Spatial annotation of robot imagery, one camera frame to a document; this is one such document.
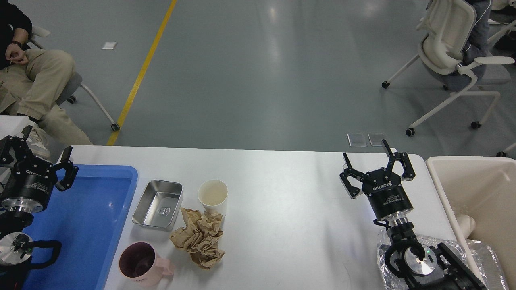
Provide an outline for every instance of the white paper cup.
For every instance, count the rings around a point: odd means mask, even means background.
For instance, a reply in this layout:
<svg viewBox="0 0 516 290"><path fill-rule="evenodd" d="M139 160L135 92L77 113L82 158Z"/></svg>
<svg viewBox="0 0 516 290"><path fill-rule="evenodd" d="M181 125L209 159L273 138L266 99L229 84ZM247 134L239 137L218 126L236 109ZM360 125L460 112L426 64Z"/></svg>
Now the white paper cup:
<svg viewBox="0 0 516 290"><path fill-rule="evenodd" d="M210 214L218 212L222 217L226 214L228 187L220 180L208 180L201 185L197 193L199 201Z"/></svg>

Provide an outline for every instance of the yellow floor line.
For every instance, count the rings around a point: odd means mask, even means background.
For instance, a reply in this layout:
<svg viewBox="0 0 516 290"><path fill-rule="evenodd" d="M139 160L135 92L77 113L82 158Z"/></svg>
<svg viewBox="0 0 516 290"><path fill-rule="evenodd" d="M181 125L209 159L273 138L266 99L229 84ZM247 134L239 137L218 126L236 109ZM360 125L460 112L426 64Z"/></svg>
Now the yellow floor line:
<svg viewBox="0 0 516 290"><path fill-rule="evenodd" d="M147 57L145 58L145 61L143 62L143 65L141 66L140 73L138 74L138 77L136 78L136 81L134 82L133 89L131 90L129 96L127 97L127 101L125 101L125 105L122 109L122 112L120 113L120 116L118 117L118 124L120 127L124 125L125 118L127 117L127 113L129 112L129 109L131 108L131 105L133 104L134 98L136 96L136 93L138 92L138 89L140 88L141 81L143 80L143 77L145 76L145 73L147 72L147 68L149 67L149 64L151 63L152 57L154 56L154 52L156 52L156 47L159 44L159 40L161 39L161 36L163 35L163 31L165 30L165 27L167 26L168 19L170 18L170 15L172 14L172 11L174 10L175 3L178 0L172 0L172 3L170 3L170 6L168 7L167 14L165 14L165 18L163 18L163 21L161 23L161 26L159 27L158 33L156 34L156 37L154 38L154 41L152 42L151 49L149 50L149 53L147 53ZM120 130L111 133L111 136L109 137L109 140L106 145L113 146L118 138L118 133Z"/></svg>

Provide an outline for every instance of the blue tray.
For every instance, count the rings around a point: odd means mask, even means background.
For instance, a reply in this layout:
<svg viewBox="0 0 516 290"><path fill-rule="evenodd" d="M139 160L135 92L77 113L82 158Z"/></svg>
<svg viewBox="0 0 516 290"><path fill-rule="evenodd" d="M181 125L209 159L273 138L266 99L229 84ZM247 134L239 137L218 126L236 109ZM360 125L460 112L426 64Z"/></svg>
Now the blue tray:
<svg viewBox="0 0 516 290"><path fill-rule="evenodd" d="M72 188L54 189L48 208L24 229L33 240L60 241L62 249L56 263L29 272L23 290L101 290L106 283L138 173L131 166L77 166ZM33 263L50 254L36 248Z"/></svg>

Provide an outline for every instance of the metal container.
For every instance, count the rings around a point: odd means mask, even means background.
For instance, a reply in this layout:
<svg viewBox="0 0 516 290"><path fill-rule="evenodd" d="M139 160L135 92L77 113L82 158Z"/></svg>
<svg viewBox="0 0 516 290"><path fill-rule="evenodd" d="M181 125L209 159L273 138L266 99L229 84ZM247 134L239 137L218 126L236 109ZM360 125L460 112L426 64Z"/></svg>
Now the metal container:
<svg viewBox="0 0 516 290"><path fill-rule="evenodd" d="M151 180L133 214L133 223L156 230L171 231L181 211L183 186L176 182Z"/></svg>

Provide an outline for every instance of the khaki pants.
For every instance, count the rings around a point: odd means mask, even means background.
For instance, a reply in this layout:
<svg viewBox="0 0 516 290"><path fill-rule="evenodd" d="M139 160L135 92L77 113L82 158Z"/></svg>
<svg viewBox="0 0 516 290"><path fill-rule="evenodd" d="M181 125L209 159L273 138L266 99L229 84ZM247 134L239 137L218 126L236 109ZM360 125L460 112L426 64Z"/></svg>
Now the khaki pants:
<svg viewBox="0 0 516 290"><path fill-rule="evenodd" d="M65 145L91 145L86 134L55 102L75 71L64 51L30 49L29 63L0 70L0 111L40 119L39 127Z"/></svg>

